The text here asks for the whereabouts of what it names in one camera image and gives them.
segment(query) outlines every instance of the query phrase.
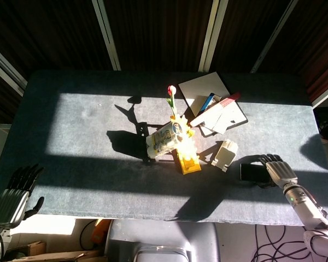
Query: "floor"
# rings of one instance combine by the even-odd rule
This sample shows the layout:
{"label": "floor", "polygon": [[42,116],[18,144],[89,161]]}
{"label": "floor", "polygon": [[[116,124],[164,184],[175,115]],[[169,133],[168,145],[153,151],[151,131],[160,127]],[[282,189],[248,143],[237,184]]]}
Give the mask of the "floor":
{"label": "floor", "polygon": [[[34,241],[44,241],[49,253],[82,250],[79,244],[80,233],[84,226],[93,220],[91,218],[69,216],[35,215],[23,221],[17,228],[11,231],[13,239],[10,247],[22,246]],[[90,236],[93,225],[93,223],[89,224],[82,234],[81,241],[85,248],[92,247]],[[252,260],[256,251],[254,225],[217,223],[216,228],[219,237],[221,262],[245,262]],[[283,230],[283,226],[267,226],[268,235],[273,242],[281,237]],[[284,237],[275,246],[278,247],[287,241],[302,241],[303,232],[304,229],[302,227],[286,227]],[[259,246],[269,243],[263,225],[257,226],[257,240]],[[303,247],[303,243],[285,244],[280,251],[289,254]],[[273,247],[266,246],[260,249],[259,254],[273,255],[274,251]],[[303,251],[293,256],[302,258],[307,254],[308,251]],[[269,257],[262,255],[258,261],[260,262],[267,258]],[[294,260],[282,258],[277,259],[277,261],[288,262]],[[326,261],[326,259],[317,255],[309,255],[301,261],[321,262]]]}

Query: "paper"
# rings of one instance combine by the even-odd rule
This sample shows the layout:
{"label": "paper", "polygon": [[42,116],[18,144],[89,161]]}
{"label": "paper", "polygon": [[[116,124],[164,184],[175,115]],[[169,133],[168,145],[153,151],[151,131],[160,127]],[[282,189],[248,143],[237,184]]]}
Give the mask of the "paper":
{"label": "paper", "polygon": [[[222,99],[229,97],[230,93],[222,82],[217,72],[192,79],[190,81],[180,83],[182,94],[184,95],[188,106],[191,108],[194,116],[197,116],[199,110],[203,106],[210,93],[221,96]],[[236,102],[229,104],[217,121],[213,131],[223,134],[226,127],[246,121],[246,117],[240,110]],[[209,135],[212,131],[206,127],[201,127],[204,135]]]}

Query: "silver robotic hand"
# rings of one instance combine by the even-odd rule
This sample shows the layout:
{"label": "silver robotic hand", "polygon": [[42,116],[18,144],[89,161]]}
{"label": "silver robotic hand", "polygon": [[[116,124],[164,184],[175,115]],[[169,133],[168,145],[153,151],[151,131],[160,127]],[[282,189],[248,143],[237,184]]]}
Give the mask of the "silver robotic hand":
{"label": "silver robotic hand", "polygon": [[327,212],[317,204],[309,191],[297,184],[297,176],[278,155],[264,154],[259,160],[267,168],[273,182],[283,189],[289,204],[305,225],[306,247],[317,255],[328,257]]}
{"label": "silver robotic hand", "polygon": [[38,213],[43,205],[44,198],[41,197],[32,210],[26,211],[29,197],[42,171],[43,168],[38,168],[38,165],[17,169],[0,195],[0,260],[11,242],[10,229]]}

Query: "table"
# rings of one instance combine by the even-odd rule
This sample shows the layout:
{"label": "table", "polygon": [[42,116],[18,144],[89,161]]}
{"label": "table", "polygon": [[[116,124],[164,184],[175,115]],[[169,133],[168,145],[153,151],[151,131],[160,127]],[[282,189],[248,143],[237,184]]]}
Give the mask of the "table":
{"label": "table", "polygon": [[[301,225],[279,188],[239,180],[239,164],[279,154],[328,211],[328,167],[300,79],[222,74],[249,122],[204,138],[195,128],[202,171],[180,173],[175,158],[149,162],[144,136],[169,121],[167,86],[201,73],[36,72],[0,159],[0,193],[19,166],[45,167],[29,207],[44,214],[108,218]],[[178,112],[186,112],[177,95]],[[239,150],[225,174],[209,165],[224,139]]]}

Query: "black phone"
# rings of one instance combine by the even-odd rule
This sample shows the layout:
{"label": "black phone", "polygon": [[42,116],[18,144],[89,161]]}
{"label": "black phone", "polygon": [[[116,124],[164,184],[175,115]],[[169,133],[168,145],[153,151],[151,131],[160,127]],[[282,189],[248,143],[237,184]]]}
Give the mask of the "black phone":
{"label": "black phone", "polygon": [[256,182],[256,183],[269,183],[271,177],[263,165],[241,163],[241,180]]}

